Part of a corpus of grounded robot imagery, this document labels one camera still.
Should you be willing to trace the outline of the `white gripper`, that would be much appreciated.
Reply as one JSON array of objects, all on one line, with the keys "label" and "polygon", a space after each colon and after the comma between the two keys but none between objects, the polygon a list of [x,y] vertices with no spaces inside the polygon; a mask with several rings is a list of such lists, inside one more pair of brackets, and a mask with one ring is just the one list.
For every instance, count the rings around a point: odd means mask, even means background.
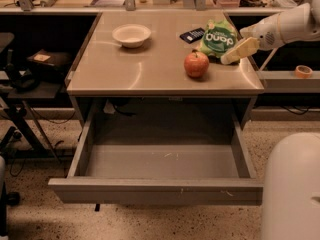
[{"label": "white gripper", "polygon": [[258,23],[242,28],[244,37],[220,58],[224,65],[229,65],[242,58],[255,54],[258,49],[263,51],[282,47],[284,41],[280,33],[279,14],[266,17]]}]

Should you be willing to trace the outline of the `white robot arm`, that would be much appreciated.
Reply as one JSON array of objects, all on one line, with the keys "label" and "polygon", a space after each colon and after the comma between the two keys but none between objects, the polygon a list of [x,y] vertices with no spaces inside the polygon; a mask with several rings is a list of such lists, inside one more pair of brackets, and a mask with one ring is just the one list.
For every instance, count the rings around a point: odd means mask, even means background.
[{"label": "white robot arm", "polygon": [[[320,37],[320,0],[273,14],[240,30],[221,62]],[[265,169],[260,240],[320,240],[320,134],[297,133],[273,148]]]}]

